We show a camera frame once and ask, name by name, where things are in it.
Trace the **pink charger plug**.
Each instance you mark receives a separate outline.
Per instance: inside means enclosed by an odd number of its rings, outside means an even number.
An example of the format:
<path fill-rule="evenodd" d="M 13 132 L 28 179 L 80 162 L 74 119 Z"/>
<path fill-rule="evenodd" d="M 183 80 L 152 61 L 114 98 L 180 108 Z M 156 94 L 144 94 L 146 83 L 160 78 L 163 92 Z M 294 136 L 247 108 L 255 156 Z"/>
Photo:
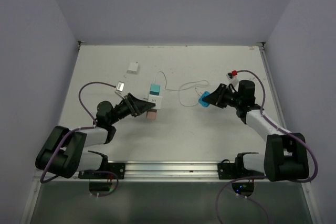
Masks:
<path fill-rule="evenodd" d="M 146 112 L 146 118 L 148 120 L 155 120 L 157 115 L 157 110 L 151 109 Z"/>

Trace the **white cube socket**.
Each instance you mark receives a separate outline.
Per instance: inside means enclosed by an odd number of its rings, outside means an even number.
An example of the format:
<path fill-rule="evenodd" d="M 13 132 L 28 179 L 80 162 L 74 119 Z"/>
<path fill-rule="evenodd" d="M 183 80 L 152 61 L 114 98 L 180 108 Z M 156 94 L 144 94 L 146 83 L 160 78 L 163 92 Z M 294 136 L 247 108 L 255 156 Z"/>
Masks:
<path fill-rule="evenodd" d="M 154 110 L 160 110 L 162 107 L 163 97 L 160 95 L 148 94 L 148 96 L 144 98 L 144 100 L 150 103 L 154 103 L 155 104 L 155 106 L 153 107 Z"/>

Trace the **teal charger plug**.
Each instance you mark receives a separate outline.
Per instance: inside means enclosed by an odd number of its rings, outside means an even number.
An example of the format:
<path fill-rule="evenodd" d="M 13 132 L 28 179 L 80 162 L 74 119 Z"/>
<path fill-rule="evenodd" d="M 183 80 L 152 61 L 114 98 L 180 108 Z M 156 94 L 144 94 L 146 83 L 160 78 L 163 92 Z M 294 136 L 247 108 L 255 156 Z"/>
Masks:
<path fill-rule="evenodd" d="M 161 89 L 161 86 L 159 84 L 152 83 L 150 85 L 149 94 L 150 95 L 160 95 L 160 89 Z"/>

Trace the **white charger plug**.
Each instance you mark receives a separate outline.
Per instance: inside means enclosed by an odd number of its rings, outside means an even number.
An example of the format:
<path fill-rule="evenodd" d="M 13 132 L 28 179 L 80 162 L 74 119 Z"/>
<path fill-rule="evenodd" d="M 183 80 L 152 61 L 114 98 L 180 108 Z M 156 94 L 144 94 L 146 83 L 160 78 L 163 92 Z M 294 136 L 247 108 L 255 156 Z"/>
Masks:
<path fill-rule="evenodd" d="M 137 62 L 131 62 L 128 66 L 127 73 L 129 74 L 138 74 L 139 64 Z"/>

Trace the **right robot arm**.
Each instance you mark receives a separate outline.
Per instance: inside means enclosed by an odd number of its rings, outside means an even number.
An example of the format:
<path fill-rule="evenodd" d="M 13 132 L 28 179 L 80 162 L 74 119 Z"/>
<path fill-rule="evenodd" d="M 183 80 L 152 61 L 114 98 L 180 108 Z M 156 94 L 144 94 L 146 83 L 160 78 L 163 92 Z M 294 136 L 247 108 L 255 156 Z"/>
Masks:
<path fill-rule="evenodd" d="M 304 180 L 309 176 L 305 138 L 300 133 L 286 132 L 272 120 L 266 120 L 261 107 L 255 102 L 255 84 L 250 80 L 239 82 L 238 89 L 231 84 L 220 84 L 212 93 L 204 92 L 199 103 L 205 107 L 235 108 L 241 121 L 253 129 L 266 143 L 263 153 L 239 153 L 233 165 L 235 177 L 265 175 L 271 182 Z"/>

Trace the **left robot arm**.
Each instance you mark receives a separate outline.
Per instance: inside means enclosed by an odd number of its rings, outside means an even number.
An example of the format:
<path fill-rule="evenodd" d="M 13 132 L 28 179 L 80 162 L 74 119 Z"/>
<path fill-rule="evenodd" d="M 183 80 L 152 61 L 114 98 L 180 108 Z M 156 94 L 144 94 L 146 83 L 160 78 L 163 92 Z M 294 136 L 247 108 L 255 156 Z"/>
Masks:
<path fill-rule="evenodd" d="M 90 170 L 97 178 L 104 178 L 109 172 L 107 157 L 101 153 L 84 149 L 93 145 L 105 145 L 112 141 L 115 123 L 127 116 L 137 117 L 152 108 L 155 103 L 140 100 L 128 93 L 119 104 L 102 101 L 97 105 L 96 118 L 92 126 L 69 129 L 57 125 L 39 151 L 35 166 L 55 177 L 70 178 L 76 172 Z"/>

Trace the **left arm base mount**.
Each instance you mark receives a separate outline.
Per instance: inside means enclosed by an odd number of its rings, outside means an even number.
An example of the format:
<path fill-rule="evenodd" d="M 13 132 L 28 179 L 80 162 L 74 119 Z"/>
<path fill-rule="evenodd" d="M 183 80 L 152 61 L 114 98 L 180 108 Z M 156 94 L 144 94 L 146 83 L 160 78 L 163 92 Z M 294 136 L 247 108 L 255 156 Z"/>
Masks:
<path fill-rule="evenodd" d="M 107 162 L 98 170 L 81 171 L 78 174 L 80 179 L 124 179 L 126 163 Z"/>

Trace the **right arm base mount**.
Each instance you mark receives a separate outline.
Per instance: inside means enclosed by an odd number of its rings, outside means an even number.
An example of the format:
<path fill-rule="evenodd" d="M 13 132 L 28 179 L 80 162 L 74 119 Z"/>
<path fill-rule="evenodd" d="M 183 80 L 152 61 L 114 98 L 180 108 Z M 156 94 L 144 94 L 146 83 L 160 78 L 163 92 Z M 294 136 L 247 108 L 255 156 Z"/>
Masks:
<path fill-rule="evenodd" d="M 243 177 L 251 176 L 264 176 L 263 173 L 255 170 L 246 170 L 244 168 L 238 168 L 235 163 L 230 162 L 228 159 L 224 159 L 217 164 L 218 178 L 223 180 L 233 180 Z"/>

